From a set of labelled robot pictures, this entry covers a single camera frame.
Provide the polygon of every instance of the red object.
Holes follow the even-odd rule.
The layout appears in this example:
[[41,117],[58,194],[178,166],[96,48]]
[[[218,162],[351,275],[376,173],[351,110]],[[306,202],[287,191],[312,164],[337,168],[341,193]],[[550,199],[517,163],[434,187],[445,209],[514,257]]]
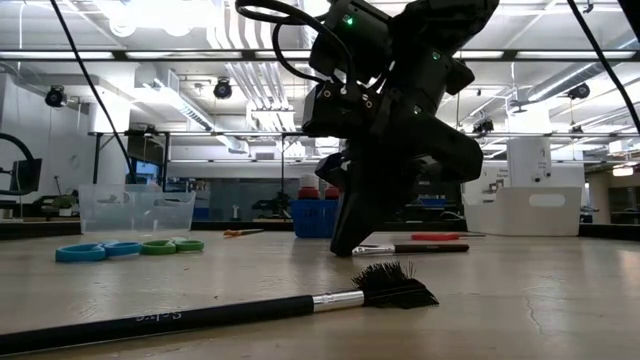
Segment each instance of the red object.
[[445,233],[445,234],[412,234],[411,240],[416,241],[452,241],[460,239],[460,234]]
[[318,200],[320,199],[320,191],[314,187],[302,187],[298,191],[299,200]]
[[325,200],[338,200],[340,198],[340,190],[335,186],[329,186],[324,191]]

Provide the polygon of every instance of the metal ferrule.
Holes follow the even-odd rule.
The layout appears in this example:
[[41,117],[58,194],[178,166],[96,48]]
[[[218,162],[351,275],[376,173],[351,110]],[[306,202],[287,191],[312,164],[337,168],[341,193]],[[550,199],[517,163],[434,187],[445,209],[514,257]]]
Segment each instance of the metal ferrule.
[[353,256],[363,256],[363,255],[382,255],[382,254],[394,254],[396,252],[396,247],[393,245],[384,245],[384,246],[358,246],[353,249]]
[[349,307],[362,306],[363,304],[364,293],[360,290],[350,290],[313,296],[313,312],[345,309]]

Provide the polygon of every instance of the green led light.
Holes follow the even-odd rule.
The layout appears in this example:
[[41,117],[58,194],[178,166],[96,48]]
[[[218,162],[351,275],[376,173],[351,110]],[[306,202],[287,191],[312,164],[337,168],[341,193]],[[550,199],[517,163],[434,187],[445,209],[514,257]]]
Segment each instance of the green led light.
[[352,18],[351,16],[349,16],[349,15],[345,15],[345,16],[342,18],[342,21],[344,21],[345,23],[347,23],[347,25],[349,25],[349,26],[353,25],[353,18]]

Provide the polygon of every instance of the table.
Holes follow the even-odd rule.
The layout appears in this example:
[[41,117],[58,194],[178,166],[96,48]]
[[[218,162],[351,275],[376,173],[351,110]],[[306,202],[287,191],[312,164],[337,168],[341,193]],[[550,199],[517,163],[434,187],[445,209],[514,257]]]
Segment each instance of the table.
[[[467,240],[468,254],[339,259],[326,240],[294,240],[289,232],[191,237],[206,242],[203,254],[96,264],[53,262],[56,247],[95,237],[0,243],[0,333],[348,289],[367,265],[398,259],[414,263],[439,307],[353,309],[28,358],[583,360],[640,353],[638,243],[486,237]],[[376,233],[367,243],[398,237]]]

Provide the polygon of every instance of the brush bristles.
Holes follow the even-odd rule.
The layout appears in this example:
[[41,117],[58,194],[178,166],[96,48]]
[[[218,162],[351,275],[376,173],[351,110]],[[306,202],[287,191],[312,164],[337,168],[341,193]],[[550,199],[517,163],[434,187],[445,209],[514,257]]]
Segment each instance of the brush bristles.
[[413,275],[411,263],[403,268],[396,261],[370,265],[352,281],[364,293],[363,306],[411,309],[438,305],[436,297]]

